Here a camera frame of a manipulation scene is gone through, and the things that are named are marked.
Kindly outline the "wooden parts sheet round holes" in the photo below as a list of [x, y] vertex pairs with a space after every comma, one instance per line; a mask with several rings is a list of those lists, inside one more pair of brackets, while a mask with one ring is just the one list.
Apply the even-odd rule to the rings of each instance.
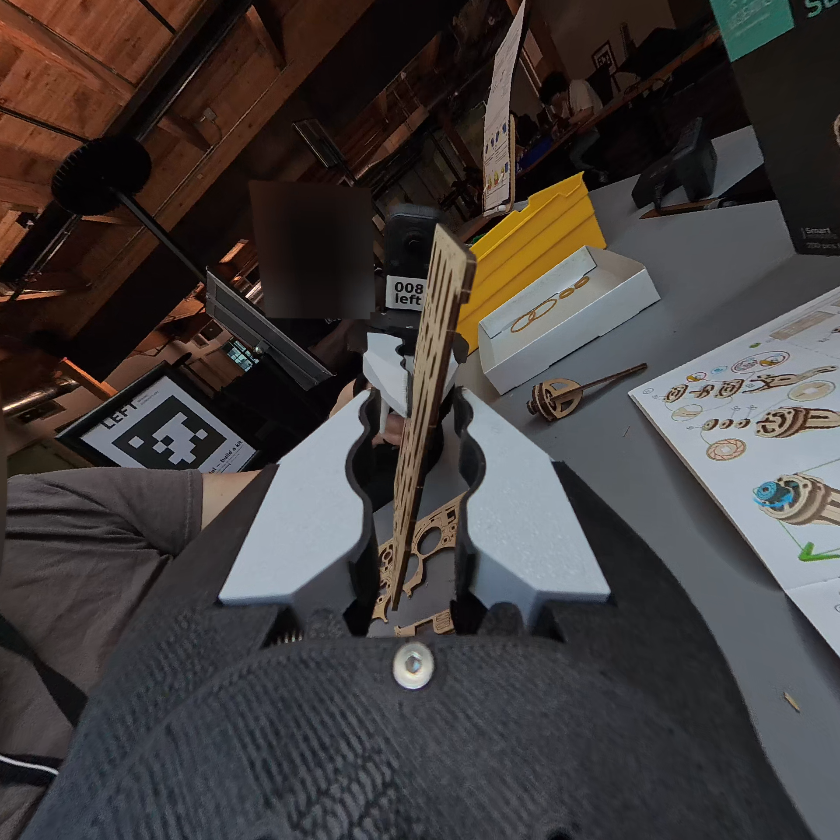
[[[402, 586], [407, 599], [411, 599], [415, 592], [425, 587], [429, 562], [436, 562], [441, 555], [445, 557], [449, 554], [454, 555], [459, 530], [459, 514], [465, 495], [463, 491], [416, 523], [409, 554], [409, 565], [413, 567], [414, 572]], [[455, 622], [449, 605], [435, 609], [429, 615], [417, 618], [413, 622], [392, 617], [392, 589], [396, 573], [393, 554], [393, 539], [388, 539], [378, 546], [379, 592], [373, 607], [369, 636], [374, 636], [379, 631], [384, 631], [386, 636], [394, 637], [453, 634]]]

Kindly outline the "white cardboard tray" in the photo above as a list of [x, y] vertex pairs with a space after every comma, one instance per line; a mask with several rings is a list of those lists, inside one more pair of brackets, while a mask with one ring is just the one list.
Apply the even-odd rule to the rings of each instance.
[[647, 268], [585, 246], [479, 322], [479, 360], [500, 394], [659, 301]]

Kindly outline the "person's grey shirt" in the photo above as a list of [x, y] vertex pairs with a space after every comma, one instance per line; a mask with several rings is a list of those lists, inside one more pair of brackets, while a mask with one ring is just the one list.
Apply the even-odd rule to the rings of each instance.
[[7, 482], [1, 607], [88, 694], [132, 614], [202, 528], [194, 470], [90, 468]]

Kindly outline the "black electronic device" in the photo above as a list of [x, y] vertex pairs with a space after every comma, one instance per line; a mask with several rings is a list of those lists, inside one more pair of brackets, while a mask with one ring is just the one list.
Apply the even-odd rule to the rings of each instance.
[[718, 155], [708, 134], [705, 120], [695, 118], [682, 130], [676, 146], [651, 164], [637, 178], [632, 198], [637, 208], [662, 205], [664, 196], [682, 187], [690, 203], [713, 192]]

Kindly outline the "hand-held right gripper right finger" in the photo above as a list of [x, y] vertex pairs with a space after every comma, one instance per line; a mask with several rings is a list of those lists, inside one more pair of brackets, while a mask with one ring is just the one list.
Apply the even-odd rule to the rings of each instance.
[[475, 393], [455, 389], [455, 599], [517, 607], [535, 627], [548, 602], [603, 604], [611, 588], [551, 457]]

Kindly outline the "yellow plastic bin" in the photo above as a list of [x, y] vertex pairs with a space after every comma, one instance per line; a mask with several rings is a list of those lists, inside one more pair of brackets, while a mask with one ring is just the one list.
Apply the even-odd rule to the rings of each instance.
[[469, 353], [479, 348], [484, 317], [583, 246], [606, 247], [583, 173], [532, 194], [477, 241], [476, 276], [457, 327]]

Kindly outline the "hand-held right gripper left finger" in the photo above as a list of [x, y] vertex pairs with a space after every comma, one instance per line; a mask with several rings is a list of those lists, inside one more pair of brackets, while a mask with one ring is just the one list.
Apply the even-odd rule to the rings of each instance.
[[363, 488], [380, 395], [362, 390], [278, 462], [218, 599], [286, 607], [305, 624], [321, 609], [366, 634], [380, 590], [373, 508]]

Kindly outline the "black white marker sign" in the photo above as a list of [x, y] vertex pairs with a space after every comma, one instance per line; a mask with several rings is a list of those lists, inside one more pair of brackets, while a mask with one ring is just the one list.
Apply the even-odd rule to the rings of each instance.
[[227, 474], [259, 458], [246, 437], [163, 369], [64, 428], [57, 440], [95, 466]]

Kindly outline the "dark flat hanging panel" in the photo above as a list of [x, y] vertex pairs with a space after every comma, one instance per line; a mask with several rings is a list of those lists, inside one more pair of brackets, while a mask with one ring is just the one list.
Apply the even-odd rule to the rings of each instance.
[[280, 331], [228, 284], [206, 269], [206, 313], [242, 343], [261, 350], [304, 391], [333, 378], [314, 355]]

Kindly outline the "black round ceiling fixture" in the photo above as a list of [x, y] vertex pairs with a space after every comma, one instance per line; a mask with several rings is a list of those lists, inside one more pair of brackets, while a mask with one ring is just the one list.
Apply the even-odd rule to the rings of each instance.
[[152, 159], [126, 135], [91, 140], [71, 152], [53, 175], [50, 191], [66, 211], [80, 216], [110, 213], [117, 194], [133, 196], [149, 181]]

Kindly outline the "wooden spindle sub-assembly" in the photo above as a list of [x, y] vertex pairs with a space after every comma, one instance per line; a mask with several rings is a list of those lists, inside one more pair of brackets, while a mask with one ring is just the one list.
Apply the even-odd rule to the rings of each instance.
[[542, 381], [532, 388], [526, 408], [530, 415], [542, 417], [545, 421], [552, 423], [571, 415], [581, 403], [584, 394], [591, 389], [619, 382], [629, 376], [642, 373], [647, 368], [647, 363], [637, 364], [586, 384], [565, 378]]

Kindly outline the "open assembly instruction booklet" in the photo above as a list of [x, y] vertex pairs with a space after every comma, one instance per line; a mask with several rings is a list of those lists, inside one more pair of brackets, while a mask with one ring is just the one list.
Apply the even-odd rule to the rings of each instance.
[[628, 393], [839, 653], [839, 290]]

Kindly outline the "distant printed instruction sheet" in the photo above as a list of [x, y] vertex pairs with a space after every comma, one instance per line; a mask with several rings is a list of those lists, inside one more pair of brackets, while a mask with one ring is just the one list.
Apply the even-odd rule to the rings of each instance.
[[509, 213], [515, 203], [516, 129], [511, 85], [523, 39], [526, 3], [520, 2], [495, 54], [483, 131], [483, 217]]

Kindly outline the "slotted wooden parts sheet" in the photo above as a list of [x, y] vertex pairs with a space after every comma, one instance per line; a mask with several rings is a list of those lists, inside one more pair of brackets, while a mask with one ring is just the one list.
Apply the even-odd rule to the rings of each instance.
[[393, 505], [391, 606], [403, 594], [426, 472], [427, 451], [438, 425], [450, 355], [462, 306], [469, 300], [476, 257], [443, 226], [437, 226], [427, 278], [427, 296], [416, 339], [410, 413], [397, 460]]

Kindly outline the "dark model kit box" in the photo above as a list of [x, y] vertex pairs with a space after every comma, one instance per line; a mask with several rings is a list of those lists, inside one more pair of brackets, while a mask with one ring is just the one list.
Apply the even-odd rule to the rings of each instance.
[[711, 1], [797, 253], [839, 254], [839, 2]]

